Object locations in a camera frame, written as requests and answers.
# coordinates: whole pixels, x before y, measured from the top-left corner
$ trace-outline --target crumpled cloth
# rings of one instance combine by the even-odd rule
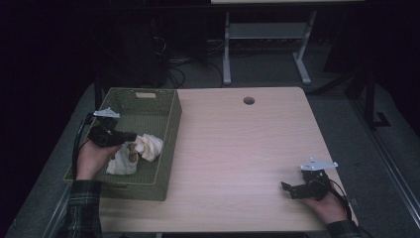
[[[119,176],[135,174],[139,155],[152,162],[160,154],[162,145],[162,140],[153,135],[137,136],[135,142],[126,142],[115,154],[115,159],[108,163],[106,173]]]

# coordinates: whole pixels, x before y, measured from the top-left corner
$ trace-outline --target floor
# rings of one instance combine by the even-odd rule
[[[313,91],[339,76],[322,71],[329,49],[328,44],[309,46],[304,61],[313,83],[305,86],[292,60],[291,53],[296,50],[294,44],[278,43],[276,49],[266,51],[260,48],[256,51],[250,47],[246,54],[237,54],[232,58],[233,81],[229,87],[299,86],[306,92]],[[189,62],[177,66],[177,70],[171,70],[173,79],[169,79],[163,88],[220,87],[221,55],[213,55],[209,62]],[[185,75],[183,82],[180,70]],[[339,164],[338,172],[356,217],[373,237],[420,237],[420,226],[413,219],[416,210],[407,205],[420,197],[420,174],[416,171],[420,168],[420,139],[398,113],[389,94],[380,86],[376,88],[375,111],[383,112],[391,126],[372,131],[360,113],[364,97],[348,99],[345,96],[348,85],[349,81],[345,81],[322,95],[307,98],[330,154]],[[65,200],[68,192],[68,186],[62,178],[69,167],[71,144],[80,120],[93,110],[94,94],[90,86],[80,98],[71,120],[7,237],[50,237],[53,234],[56,220],[62,216],[60,202]],[[412,196],[410,192],[407,194],[406,189],[399,188],[401,178],[393,173],[387,165],[389,163],[394,163],[401,172],[401,178]],[[284,234],[259,234],[258,237],[280,235],[284,237]],[[324,232],[307,235],[329,237]],[[153,236],[104,234],[104,237]]]

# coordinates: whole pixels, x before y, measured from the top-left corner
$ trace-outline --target basket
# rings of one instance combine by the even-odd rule
[[[153,162],[139,159],[137,172],[133,175],[109,175],[104,168],[96,177],[102,181],[101,196],[166,200],[182,113],[176,90],[113,87],[107,93],[100,110],[108,107],[121,115],[116,130],[155,135],[163,140],[163,147]],[[72,183],[71,167],[64,180]]]

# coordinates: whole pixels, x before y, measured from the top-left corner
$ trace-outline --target white cloth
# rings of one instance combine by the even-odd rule
[[[130,161],[130,145],[133,142],[125,143],[115,154],[115,159],[108,163],[107,174],[111,175],[132,175],[137,171],[139,160]],[[153,135],[144,134],[143,137],[137,136],[135,150],[142,155],[142,158],[152,162],[161,152],[163,142],[160,138]]]

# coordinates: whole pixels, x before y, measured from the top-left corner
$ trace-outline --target plaid shirt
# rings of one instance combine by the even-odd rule
[[[61,221],[57,237],[101,238],[99,197],[101,182],[76,180],[67,203],[67,213]],[[338,221],[327,225],[332,238],[362,238],[354,221]]]
[[[67,212],[61,221],[57,237],[102,237],[99,220],[101,182],[76,180],[67,202]]]

